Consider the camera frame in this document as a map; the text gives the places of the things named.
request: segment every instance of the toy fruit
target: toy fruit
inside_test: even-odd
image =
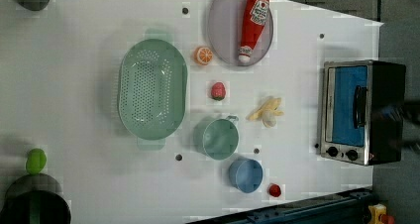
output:
[[[225,85],[223,85],[223,83],[221,82],[215,83],[213,87],[211,88],[211,97],[214,100],[220,101],[220,100],[223,100],[225,96],[226,96]]]
[[[283,112],[277,110],[280,102],[280,98],[269,99],[257,112],[248,117],[248,120],[254,121],[262,117],[262,122],[266,127],[269,128],[275,126],[275,116],[283,115]]]
[[[273,197],[280,197],[281,196],[281,189],[280,186],[278,186],[277,184],[272,184],[269,187],[269,195],[273,196]]]
[[[199,47],[195,50],[194,59],[200,65],[207,65],[213,58],[213,53],[209,48]]]
[[[47,163],[47,156],[41,149],[33,149],[28,153],[26,170],[29,174],[37,174]]]

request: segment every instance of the blue cup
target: blue cup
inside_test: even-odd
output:
[[[229,167],[229,180],[244,193],[254,192],[263,181],[263,168],[255,160],[239,158]]]

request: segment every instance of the orange fruit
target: orange fruit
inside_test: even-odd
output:
[[[199,47],[195,50],[195,61],[201,65],[207,65],[213,58],[213,53],[209,48]]]

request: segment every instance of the green colander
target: green colander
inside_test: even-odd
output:
[[[118,110],[138,138],[156,141],[172,134],[185,113],[187,68],[182,54],[157,39],[142,41],[125,55]]]

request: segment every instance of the ketchup bottle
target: ketchup bottle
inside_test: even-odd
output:
[[[246,63],[250,61],[253,49],[263,32],[268,7],[268,0],[247,0],[242,23],[241,47],[239,49],[240,62]]]

